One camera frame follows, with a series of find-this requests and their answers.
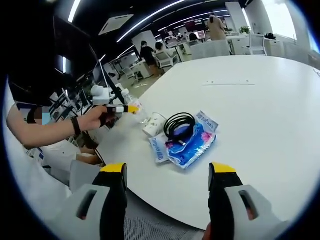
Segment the wrist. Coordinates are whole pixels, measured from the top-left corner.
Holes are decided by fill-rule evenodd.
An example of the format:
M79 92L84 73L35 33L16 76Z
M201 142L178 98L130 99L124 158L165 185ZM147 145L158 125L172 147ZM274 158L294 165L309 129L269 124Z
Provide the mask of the wrist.
M87 130L87 124L86 124L86 116L83 115L83 116L79 116L76 118L78 120L78 124L79 124L79 127L80 127L80 131L81 132L84 132Z

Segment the hand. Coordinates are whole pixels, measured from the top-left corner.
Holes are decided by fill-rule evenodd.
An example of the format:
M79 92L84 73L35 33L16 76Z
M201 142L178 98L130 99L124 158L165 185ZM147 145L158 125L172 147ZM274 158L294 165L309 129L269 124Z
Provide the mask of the hand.
M80 130L90 131L101 127L100 117L102 114L106 114L107 108L105 106L97 106L92 108L86 115L77 118L79 122ZM114 114L107 116L105 123L114 119Z
M255 219L254 213L251 208L247 208L246 212L248 213L249 220L252 221ZM202 240L210 240L211 239L211 222L206 227Z

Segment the black wristband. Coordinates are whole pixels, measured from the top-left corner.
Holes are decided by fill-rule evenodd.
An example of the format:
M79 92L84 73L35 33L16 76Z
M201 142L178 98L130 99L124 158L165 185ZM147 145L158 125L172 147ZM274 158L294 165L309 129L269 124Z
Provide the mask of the black wristband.
M73 116L71 118L71 122L72 122L72 125L73 125L73 128L74 128L75 135L81 134L81 130L80 130L80 126L79 126L79 122L78 122L77 117Z

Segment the clear plastic bottle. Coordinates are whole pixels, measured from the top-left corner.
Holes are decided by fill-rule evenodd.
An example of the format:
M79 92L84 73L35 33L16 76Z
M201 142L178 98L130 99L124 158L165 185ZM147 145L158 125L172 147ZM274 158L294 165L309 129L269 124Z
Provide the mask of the clear plastic bottle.
M148 121L148 115L146 113L146 111L144 110L142 104L140 103L139 99L130 95L129 94L129 90L128 89L124 89L121 92L125 103L127 105L133 105L139 108L139 111L133 113L134 118L137 120L137 122L139 122L140 124L145 124Z

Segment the paper cup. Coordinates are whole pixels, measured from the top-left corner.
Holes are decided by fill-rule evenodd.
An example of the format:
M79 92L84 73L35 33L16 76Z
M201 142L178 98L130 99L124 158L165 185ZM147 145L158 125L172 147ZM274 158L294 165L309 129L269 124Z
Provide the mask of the paper cup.
M142 131L149 137L154 138L164 129L167 119L161 114L154 112Z

